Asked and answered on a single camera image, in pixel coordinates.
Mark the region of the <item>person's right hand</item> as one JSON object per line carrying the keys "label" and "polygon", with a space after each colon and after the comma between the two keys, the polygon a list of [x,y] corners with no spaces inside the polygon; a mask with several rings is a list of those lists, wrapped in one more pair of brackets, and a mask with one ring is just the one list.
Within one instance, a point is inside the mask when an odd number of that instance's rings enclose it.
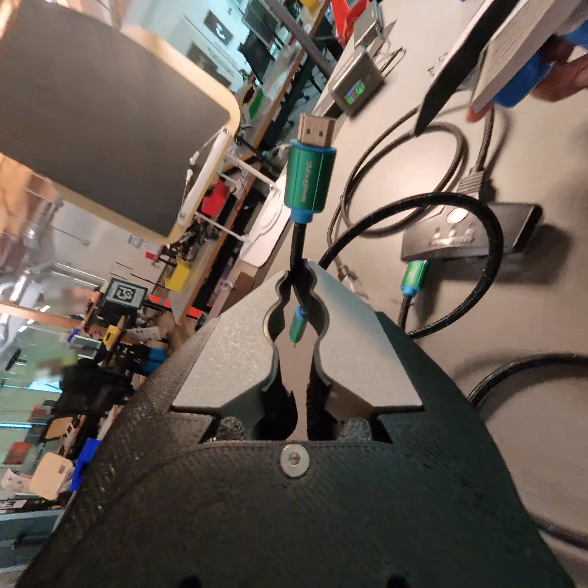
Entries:
{"label": "person's right hand", "polygon": [[545,102],[558,102],[587,89],[587,54],[571,59],[575,46],[552,36],[542,48],[542,59],[553,65],[532,90],[531,95]]}

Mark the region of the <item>printed marker tag sign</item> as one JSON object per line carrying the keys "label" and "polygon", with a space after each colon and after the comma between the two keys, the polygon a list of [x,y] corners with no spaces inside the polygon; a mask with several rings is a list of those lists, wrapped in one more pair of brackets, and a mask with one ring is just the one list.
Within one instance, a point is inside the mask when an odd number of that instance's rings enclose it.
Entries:
{"label": "printed marker tag sign", "polygon": [[148,289],[113,277],[100,301],[100,309],[115,316],[126,316],[129,321],[136,321],[138,310],[148,294]]}

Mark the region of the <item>yellow plastic bin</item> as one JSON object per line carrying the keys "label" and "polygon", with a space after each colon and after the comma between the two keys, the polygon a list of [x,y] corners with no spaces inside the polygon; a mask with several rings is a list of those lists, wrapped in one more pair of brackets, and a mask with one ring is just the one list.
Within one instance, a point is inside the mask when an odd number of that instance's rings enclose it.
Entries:
{"label": "yellow plastic bin", "polygon": [[192,263],[184,260],[180,256],[176,257],[176,265],[172,274],[164,280],[165,288],[174,292],[180,292],[190,275]]}

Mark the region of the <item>beige box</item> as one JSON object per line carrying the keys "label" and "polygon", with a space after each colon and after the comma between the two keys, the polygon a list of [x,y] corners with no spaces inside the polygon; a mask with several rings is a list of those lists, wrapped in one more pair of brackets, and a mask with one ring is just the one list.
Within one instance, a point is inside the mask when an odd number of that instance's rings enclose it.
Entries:
{"label": "beige box", "polygon": [[30,478],[29,493],[55,501],[70,487],[74,468],[71,460],[55,453],[45,453]]}

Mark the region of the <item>grey power station with display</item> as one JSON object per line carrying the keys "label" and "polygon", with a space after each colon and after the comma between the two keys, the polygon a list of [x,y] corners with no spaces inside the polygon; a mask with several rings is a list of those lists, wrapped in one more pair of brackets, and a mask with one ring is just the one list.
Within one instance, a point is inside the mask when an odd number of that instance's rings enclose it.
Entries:
{"label": "grey power station with display", "polygon": [[380,91],[385,80],[368,51],[359,46],[329,82],[329,95],[349,118],[359,112]]}

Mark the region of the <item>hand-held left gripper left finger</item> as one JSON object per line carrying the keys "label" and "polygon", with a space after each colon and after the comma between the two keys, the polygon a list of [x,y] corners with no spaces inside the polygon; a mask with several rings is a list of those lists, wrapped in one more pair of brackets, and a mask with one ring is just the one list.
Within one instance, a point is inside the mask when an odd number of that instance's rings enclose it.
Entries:
{"label": "hand-held left gripper left finger", "polygon": [[298,411],[283,385],[275,343],[290,292],[289,272],[280,271],[212,321],[173,410],[238,419],[250,437],[292,434]]}

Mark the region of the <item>black HDMI switch box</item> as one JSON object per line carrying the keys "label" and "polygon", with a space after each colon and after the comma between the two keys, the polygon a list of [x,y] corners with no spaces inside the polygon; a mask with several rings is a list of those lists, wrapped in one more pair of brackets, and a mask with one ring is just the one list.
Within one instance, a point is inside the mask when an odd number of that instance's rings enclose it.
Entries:
{"label": "black HDMI switch box", "polygon": [[[542,217],[535,203],[498,202],[489,205],[503,231],[504,255],[521,254],[530,245]],[[443,206],[403,233],[403,262],[482,258],[488,236],[481,221],[465,209]]]}

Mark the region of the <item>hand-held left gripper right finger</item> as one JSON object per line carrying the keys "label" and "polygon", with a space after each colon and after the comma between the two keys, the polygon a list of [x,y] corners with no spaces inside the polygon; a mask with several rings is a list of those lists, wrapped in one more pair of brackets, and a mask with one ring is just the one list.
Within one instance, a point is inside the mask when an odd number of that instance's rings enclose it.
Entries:
{"label": "hand-held left gripper right finger", "polygon": [[318,338],[306,395],[308,437],[336,437],[353,418],[420,412],[423,402],[376,312],[314,261],[308,320]]}

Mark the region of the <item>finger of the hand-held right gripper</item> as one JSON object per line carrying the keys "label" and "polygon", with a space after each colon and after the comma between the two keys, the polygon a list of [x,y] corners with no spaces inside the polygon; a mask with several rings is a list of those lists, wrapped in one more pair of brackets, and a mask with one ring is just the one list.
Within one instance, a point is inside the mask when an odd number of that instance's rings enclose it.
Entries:
{"label": "finger of the hand-held right gripper", "polygon": [[484,1],[446,56],[426,92],[415,122],[421,136],[445,104],[475,69],[490,38],[506,21],[518,1]]}
{"label": "finger of the hand-held right gripper", "polygon": [[554,33],[587,20],[587,1],[520,1],[483,52],[470,110],[494,105],[494,97]]}

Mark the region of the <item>red plastic bin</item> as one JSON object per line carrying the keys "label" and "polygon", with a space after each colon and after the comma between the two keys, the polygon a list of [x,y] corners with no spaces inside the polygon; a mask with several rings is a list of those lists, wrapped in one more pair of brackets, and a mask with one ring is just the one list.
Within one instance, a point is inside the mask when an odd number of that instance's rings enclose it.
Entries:
{"label": "red plastic bin", "polygon": [[199,212],[206,217],[216,219],[223,210],[228,195],[229,188],[224,180],[218,180],[213,187],[206,191],[199,207]]}

